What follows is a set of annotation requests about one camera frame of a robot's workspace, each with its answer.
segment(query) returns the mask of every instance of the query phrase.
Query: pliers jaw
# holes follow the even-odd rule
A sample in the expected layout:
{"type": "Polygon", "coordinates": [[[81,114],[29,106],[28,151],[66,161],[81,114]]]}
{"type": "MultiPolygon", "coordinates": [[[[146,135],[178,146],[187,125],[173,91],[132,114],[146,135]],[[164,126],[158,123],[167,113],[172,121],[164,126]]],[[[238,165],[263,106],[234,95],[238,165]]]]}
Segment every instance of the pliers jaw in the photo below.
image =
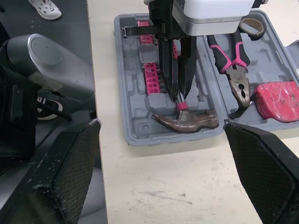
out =
{"type": "Polygon", "coordinates": [[[248,108],[250,106],[250,86],[249,80],[246,78],[246,69],[236,65],[235,70],[230,66],[226,70],[226,75],[229,78],[231,91],[238,102],[239,107],[248,108]]]}

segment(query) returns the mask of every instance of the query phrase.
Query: scratch mark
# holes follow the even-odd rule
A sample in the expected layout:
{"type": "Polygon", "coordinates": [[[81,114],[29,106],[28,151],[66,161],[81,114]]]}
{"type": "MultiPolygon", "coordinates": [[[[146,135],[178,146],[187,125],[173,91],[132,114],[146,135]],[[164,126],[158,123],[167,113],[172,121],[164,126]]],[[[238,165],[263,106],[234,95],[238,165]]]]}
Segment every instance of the scratch mark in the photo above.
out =
{"type": "Polygon", "coordinates": [[[151,196],[162,198],[162,199],[172,200],[172,201],[176,201],[176,202],[183,202],[183,203],[187,203],[187,204],[193,204],[192,202],[185,201],[185,200],[182,200],[182,199],[176,199],[176,198],[172,198],[172,197],[166,197],[166,196],[158,195],[159,193],[163,193],[163,191],[152,191],[152,192],[147,191],[147,192],[139,192],[139,193],[140,194],[151,195],[151,196]]]}

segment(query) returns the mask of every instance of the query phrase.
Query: hammer head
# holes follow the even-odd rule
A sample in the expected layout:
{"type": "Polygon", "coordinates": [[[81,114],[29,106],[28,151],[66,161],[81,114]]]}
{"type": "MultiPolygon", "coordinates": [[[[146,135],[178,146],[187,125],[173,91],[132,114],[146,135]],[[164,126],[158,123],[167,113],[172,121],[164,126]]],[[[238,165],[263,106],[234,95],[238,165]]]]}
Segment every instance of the hammer head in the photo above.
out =
{"type": "Polygon", "coordinates": [[[215,112],[207,111],[199,116],[191,114],[189,109],[178,110],[177,119],[172,120],[158,114],[153,114],[154,119],[159,124],[176,132],[194,133],[202,128],[216,128],[218,118],[215,112]]]}

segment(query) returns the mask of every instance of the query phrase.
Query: floor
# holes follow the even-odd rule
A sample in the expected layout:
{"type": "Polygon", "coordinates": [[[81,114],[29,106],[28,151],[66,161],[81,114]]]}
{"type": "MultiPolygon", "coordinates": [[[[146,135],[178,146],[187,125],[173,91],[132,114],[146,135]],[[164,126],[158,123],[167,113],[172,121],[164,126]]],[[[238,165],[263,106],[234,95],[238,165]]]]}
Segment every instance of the floor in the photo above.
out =
{"type": "MultiPolygon", "coordinates": [[[[46,21],[38,15],[28,0],[1,0],[0,7],[5,11],[0,12],[0,22],[11,38],[33,33],[42,34],[66,47],[92,66],[86,1],[53,0],[53,2],[61,10],[62,17],[56,21],[46,21]]],[[[94,116],[91,112],[95,111],[94,98],[78,104],[67,99],[59,99],[49,91],[41,91],[39,96],[58,100],[63,104],[65,111],[74,113],[71,122],[59,118],[38,122],[36,126],[36,145],[39,145],[53,127],[56,126],[56,128],[36,150],[33,158],[35,161],[38,161],[50,149],[53,141],[61,131],[76,123],[89,120],[94,116]]],[[[100,156],[96,158],[95,167],[101,167],[100,156]]],[[[82,218],[79,223],[106,224],[106,209],[82,218]]]]}

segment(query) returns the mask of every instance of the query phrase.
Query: white shoe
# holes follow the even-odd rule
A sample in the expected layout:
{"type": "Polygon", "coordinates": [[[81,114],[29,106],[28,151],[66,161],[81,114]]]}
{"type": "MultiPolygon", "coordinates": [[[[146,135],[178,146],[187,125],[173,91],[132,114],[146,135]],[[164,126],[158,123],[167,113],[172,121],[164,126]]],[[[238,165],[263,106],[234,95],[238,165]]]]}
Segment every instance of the white shoe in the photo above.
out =
{"type": "Polygon", "coordinates": [[[45,20],[56,20],[61,17],[61,11],[51,0],[29,0],[29,2],[45,20]]]}

